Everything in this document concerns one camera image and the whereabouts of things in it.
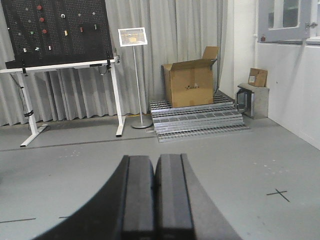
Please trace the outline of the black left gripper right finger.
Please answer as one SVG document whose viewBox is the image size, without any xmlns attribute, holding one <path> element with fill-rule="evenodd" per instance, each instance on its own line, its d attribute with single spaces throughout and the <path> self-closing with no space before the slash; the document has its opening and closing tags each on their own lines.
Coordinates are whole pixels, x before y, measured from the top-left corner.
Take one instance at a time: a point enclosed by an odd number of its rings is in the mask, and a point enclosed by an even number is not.
<svg viewBox="0 0 320 240">
<path fill-rule="evenodd" d="M 239 240 L 195 175 L 186 154 L 162 154 L 156 165 L 158 240 Z"/>
</svg>

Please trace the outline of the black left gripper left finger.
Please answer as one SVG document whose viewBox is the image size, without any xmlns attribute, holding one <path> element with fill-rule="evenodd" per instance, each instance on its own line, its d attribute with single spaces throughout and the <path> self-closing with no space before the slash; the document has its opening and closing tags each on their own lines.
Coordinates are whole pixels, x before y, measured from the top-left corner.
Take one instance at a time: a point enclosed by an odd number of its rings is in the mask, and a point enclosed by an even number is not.
<svg viewBox="0 0 320 240">
<path fill-rule="evenodd" d="M 123 156 L 101 189 L 37 240 L 154 240 L 154 169 L 146 155 Z"/>
</svg>

